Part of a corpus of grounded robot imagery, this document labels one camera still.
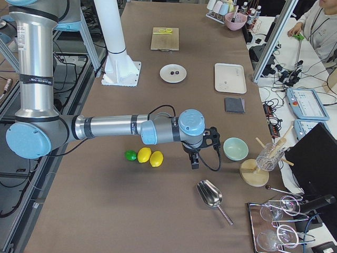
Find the white shirt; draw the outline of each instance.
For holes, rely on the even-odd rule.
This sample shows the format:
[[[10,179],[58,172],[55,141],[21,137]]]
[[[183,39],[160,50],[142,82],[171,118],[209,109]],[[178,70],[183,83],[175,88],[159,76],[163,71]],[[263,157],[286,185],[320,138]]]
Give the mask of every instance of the white shirt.
[[[311,9],[298,20],[303,23],[304,36],[310,41],[323,63],[337,49],[337,14],[326,15],[316,1]]]

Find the lemon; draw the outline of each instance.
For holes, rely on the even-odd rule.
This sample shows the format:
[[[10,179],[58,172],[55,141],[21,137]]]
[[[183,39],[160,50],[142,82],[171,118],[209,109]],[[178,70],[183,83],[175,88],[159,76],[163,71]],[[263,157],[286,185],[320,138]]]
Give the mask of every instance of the lemon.
[[[150,164],[152,167],[158,167],[163,163],[164,156],[160,151],[155,151],[150,157]]]
[[[137,154],[138,162],[147,162],[150,159],[151,153],[152,152],[150,148],[141,148]]]

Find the metal scoop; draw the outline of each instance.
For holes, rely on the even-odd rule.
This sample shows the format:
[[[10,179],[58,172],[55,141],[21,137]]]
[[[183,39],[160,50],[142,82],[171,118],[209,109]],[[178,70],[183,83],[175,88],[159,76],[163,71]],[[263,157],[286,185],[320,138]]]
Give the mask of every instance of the metal scoop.
[[[225,213],[225,211],[220,206],[222,201],[222,193],[217,187],[214,186],[214,184],[206,179],[200,181],[196,185],[196,188],[198,189],[199,194],[206,205],[208,205],[209,207],[217,207],[222,216],[227,220],[229,225],[231,226],[234,224],[227,215],[227,213]]]

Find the person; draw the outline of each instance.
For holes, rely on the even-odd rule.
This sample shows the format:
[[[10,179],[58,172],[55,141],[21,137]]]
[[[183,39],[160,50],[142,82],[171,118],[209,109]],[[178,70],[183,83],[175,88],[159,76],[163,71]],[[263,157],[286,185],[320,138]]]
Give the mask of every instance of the person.
[[[321,61],[326,63],[337,48],[337,0],[317,0],[288,31],[288,36],[301,31]]]

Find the brown table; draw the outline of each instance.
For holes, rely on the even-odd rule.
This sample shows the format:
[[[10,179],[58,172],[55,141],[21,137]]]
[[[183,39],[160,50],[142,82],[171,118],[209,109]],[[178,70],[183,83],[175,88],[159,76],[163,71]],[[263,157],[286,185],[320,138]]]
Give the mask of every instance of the brown table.
[[[239,137],[249,146],[247,158],[256,158],[270,141],[258,88],[241,31],[232,32],[205,17],[199,4],[127,3],[122,24],[128,54],[142,62],[137,87],[102,86],[96,79],[83,115],[147,114],[171,104],[178,114],[194,108],[205,117],[206,127],[217,127],[221,142]],[[178,27],[180,50],[151,51],[153,27]],[[178,84],[164,82],[159,71],[180,64],[187,78]],[[247,93],[245,114],[224,111],[226,96],[214,89],[214,64],[244,66]],[[276,195],[255,188],[240,177],[240,162],[222,151],[222,168],[212,172],[204,165],[192,170],[179,143],[150,146],[164,154],[158,168],[127,161],[128,149],[138,151],[140,137],[100,137],[85,142],[64,157],[44,203],[25,252],[252,252],[247,202],[265,202]],[[212,148],[201,151],[217,167]],[[221,214],[201,200],[196,184],[209,179],[223,192],[222,206],[234,221],[229,227]],[[279,170],[269,184],[283,187]]]

